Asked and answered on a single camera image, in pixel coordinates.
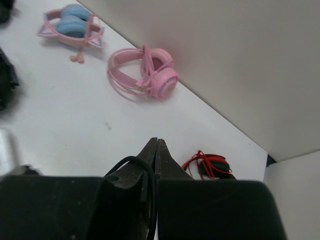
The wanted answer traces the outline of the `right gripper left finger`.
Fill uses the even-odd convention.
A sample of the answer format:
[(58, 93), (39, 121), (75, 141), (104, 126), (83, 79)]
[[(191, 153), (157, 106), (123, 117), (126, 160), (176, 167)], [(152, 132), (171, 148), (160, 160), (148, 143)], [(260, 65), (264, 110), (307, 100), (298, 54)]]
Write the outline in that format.
[[(154, 171), (157, 138), (136, 157)], [(127, 162), (109, 177), (45, 176), (25, 165), (0, 179), (3, 240), (147, 240), (147, 173)]]

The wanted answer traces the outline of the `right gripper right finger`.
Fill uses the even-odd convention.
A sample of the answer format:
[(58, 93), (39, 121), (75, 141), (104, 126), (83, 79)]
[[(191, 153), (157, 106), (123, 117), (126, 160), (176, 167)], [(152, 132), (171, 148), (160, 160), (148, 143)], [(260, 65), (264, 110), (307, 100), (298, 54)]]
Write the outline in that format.
[(285, 240), (272, 193), (252, 180), (195, 180), (160, 139), (155, 154), (160, 240)]

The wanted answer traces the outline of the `black Panasonic wired headphones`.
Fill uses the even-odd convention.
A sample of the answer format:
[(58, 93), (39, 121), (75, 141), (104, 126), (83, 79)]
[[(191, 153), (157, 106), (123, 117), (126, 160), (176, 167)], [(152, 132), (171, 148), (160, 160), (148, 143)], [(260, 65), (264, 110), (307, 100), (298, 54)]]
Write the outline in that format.
[(153, 168), (147, 162), (137, 156), (127, 156), (120, 160), (104, 177), (108, 178), (111, 174), (119, 170), (126, 163), (133, 163), (143, 169), (143, 173), (147, 174), (147, 187), (151, 191), (150, 218), (148, 226), (147, 240), (153, 240), (156, 233), (157, 225), (157, 203), (156, 203), (156, 176)]

